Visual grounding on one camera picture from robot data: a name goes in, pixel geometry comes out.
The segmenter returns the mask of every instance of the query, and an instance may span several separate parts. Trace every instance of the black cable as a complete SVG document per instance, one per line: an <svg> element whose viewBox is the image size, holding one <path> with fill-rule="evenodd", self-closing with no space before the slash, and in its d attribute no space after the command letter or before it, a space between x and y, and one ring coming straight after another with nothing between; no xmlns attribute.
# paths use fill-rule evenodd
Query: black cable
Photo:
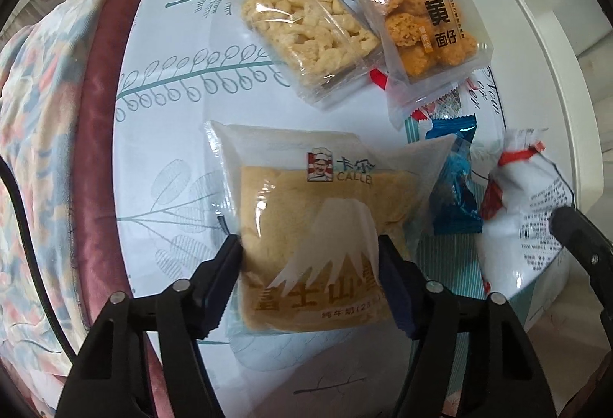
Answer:
<svg viewBox="0 0 613 418"><path fill-rule="evenodd" d="M8 195L10 196L10 200L13 203L15 217L17 218L17 225L19 226L21 243L23 245L23 251L26 255L26 261L28 262L28 268L30 269L30 274L32 275L32 281L34 282L36 294L41 301L42 310L45 312L45 316L47 316L47 320L51 325L51 330L57 338L59 345L66 353L66 356L68 356L70 362L73 362L77 354L75 353L74 349L72 348L72 345L68 341L68 337L62 329L62 326L60 326L59 320L55 315L55 311L53 311L49 296L47 295L47 291L45 290L45 284L42 280L41 270L39 270L38 262L36 261L34 245L32 244L32 236L30 235L30 228L28 227L28 216L26 215L26 210L23 206L23 200L21 198L21 193L19 192L19 186L17 185L17 181L15 180L15 177L13 176L10 167L8 167L7 163L2 157L0 157L0 178L2 179L2 182L4 182L4 185L6 186L6 189L8 191Z"/></svg>

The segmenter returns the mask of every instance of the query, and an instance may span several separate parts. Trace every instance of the blue snack wrapper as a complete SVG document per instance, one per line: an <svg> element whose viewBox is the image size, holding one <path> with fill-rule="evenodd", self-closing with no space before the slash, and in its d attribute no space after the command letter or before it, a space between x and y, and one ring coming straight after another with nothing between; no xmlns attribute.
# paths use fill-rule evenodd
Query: blue snack wrapper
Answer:
<svg viewBox="0 0 613 418"><path fill-rule="evenodd" d="M483 228L471 179L470 144L476 130L477 118L472 115L455 119L433 119L432 129L425 135L425 139L439 138L447 134L457 136L430 196L435 235L480 233Z"/></svg>

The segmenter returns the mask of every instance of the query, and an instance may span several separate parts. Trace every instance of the plastic wrapper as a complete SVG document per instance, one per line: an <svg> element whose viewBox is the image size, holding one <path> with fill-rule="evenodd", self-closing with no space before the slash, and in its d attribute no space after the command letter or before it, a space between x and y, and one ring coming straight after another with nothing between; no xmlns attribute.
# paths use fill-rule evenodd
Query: plastic wrapper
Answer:
<svg viewBox="0 0 613 418"><path fill-rule="evenodd" d="M473 116L434 119L425 139L455 134L458 139L430 196L434 234L480 233L483 220L474 197L470 145L477 130Z"/></svg>
<svg viewBox="0 0 613 418"><path fill-rule="evenodd" d="M491 60L492 44L472 0L357 1L381 37L397 127Z"/></svg>
<svg viewBox="0 0 613 418"><path fill-rule="evenodd" d="M314 103L378 65L379 39L341 0L238 0L244 23Z"/></svg>
<svg viewBox="0 0 613 418"><path fill-rule="evenodd" d="M507 131L481 205L477 253L485 294L511 298L562 250L549 231L551 212L574 205L571 187L544 155L540 130Z"/></svg>
<svg viewBox="0 0 613 418"><path fill-rule="evenodd" d="M229 334L320 331L387 319L379 234L408 258L454 136L382 156L354 134L224 126L208 144L219 215L244 247Z"/></svg>

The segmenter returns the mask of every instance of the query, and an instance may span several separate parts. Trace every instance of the chef hat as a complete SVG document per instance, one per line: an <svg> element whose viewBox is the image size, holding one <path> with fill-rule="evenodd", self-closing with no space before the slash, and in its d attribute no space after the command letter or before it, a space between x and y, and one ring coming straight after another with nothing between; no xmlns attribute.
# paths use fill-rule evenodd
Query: chef hat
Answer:
<svg viewBox="0 0 613 418"><path fill-rule="evenodd" d="M329 161L332 158L332 152L327 148L316 148L313 150L313 155L316 161Z"/></svg>

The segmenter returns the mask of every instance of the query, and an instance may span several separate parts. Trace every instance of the orange label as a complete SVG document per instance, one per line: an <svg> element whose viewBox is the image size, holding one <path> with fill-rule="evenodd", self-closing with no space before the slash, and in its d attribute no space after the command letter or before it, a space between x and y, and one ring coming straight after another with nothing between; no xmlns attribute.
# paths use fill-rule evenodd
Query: orange label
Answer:
<svg viewBox="0 0 613 418"><path fill-rule="evenodd" d="M428 33L425 31L425 27L422 25L419 28L419 32L421 34L422 44L424 45L424 51L426 53L432 53L434 49L432 48L432 43L430 42L430 38L428 37Z"/></svg>

